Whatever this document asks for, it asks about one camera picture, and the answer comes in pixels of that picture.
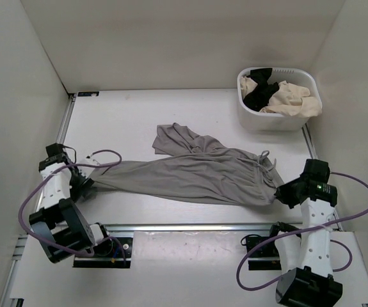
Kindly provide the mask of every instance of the gray fabric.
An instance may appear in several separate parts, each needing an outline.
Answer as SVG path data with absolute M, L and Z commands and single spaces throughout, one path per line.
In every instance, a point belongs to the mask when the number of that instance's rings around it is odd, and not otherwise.
M 226 148 L 177 123 L 157 126 L 152 147 L 171 157 L 97 169 L 91 175 L 95 186 L 191 203 L 265 206 L 283 184 L 268 151 L 258 156 Z

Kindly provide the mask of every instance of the table surface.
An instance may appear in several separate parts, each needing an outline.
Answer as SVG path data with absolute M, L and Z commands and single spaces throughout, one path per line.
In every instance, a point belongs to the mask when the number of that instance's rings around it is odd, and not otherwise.
M 239 241 L 245 232 L 135 232 L 130 269 L 76 269 L 73 258 L 52 264 L 40 244 L 28 239 L 11 298 L 23 307 L 279 307 L 276 284 L 257 292 L 238 287 L 236 267 L 246 253 Z M 335 307 L 368 303 L 368 275 L 353 233 L 333 232 L 354 259 L 349 269 L 334 274 L 344 287 Z M 348 254 L 331 244 L 332 267 L 346 264 Z M 261 285 L 280 271 L 248 271 L 241 279 L 249 287 Z
M 177 122 L 200 135 L 211 135 L 225 146 L 260 154 L 269 150 L 271 161 L 285 182 L 295 179 L 310 158 L 301 130 L 248 132 L 237 118 L 237 92 L 228 90 L 101 91 L 97 97 L 77 97 L 65 144 L 77 156 L 103 148 L 120 152 L 124 160 L 151 161 L 156 127 Z M 111 162 L 108 153 L 99 162 Z M 203 205 L 131 193 L 100 193 L 79 203 L 90 223 L 104 224 L 209 224 L 300 223 L 300 209 L 274 202 L 268 207 Z

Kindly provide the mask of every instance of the black cloth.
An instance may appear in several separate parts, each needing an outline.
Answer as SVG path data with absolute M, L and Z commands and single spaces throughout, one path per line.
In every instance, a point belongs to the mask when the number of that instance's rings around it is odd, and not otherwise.
M 247 77 L 254 80 L 258 85 L 253 92 L 247 94 L 243 103 L 251 110 L 259 112 L 263 107 L 269 105 L 269 99 L 279 90 L 277 82 L 268 84 L 272 75 L 272 68 L 260 68 L 250 71 Z

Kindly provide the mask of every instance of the laundry basket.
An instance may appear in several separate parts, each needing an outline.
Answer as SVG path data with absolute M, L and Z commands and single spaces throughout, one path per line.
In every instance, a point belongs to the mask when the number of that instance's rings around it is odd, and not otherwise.
M 293 116 L 285 116 L 276 113 L 261 113 L 256 112 L 245 106 L 241 95 L 240 79 L 242 76 L 250 74 L 251 70 L 263 67 L 251 67 L 242 70 L 237 77 L 237 94 L 239 103 L 237 110 L 239 121 L 242 127 L 246 130 L 299 130 L 308 121 L 308 118 L 298 118 Z M 316 82 L 313 77 L 307 72 L 295 68 L 279 68 L 273 67 L 272 76 L 268 83 L 287 81 L 295 85 L 304 86 L 310 90 L 310 95 L 316 97 L 322 107 L 319 92 L 317 90 Z

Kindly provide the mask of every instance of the white wall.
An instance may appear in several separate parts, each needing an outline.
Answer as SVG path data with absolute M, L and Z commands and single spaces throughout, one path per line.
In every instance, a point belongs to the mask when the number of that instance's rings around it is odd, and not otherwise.
M 67 95 L 19 0 L 0 0 L 0 294 L 19 233 L 17 210 L 38 180 Z
M 324 105 L 310 123 L 318 156 L 368 182 L 368 1 L 346 1 L 311 71 Z M 342 216 L 368 206 L 367 190 L 335 182 Z M 345 226 L 356 231 L 368 270 L 368 216 Z
M 22 0 L 69 92 L 235 88 L 308 69 L 344 0 Z

